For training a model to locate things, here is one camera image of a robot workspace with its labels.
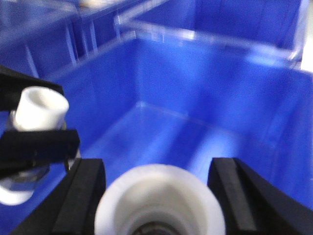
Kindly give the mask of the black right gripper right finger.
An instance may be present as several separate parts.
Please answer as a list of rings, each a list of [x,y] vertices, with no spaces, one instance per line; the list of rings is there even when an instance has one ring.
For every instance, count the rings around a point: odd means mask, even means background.
[[[220,203],[228,235],[313,233],[313,211],[238,158],[213,158],[207,185]]]

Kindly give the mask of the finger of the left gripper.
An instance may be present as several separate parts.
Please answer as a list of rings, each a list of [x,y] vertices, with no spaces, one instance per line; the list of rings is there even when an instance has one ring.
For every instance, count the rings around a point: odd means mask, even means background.
[[[5,131],[0,137],[0,178],[76,157],[77,130]]]
[[[52,89],[61,95],[64,90],[61,85],[0,66],[0,111],[11,111],[17,108],[23,89],[39,86]]]

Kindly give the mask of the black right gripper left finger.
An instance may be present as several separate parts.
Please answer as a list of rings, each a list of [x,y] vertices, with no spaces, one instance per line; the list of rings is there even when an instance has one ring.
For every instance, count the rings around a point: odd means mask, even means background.
[[[73,166],[13,235],[93,235],[97,206],[106,189],[102,159],[76,159]]]

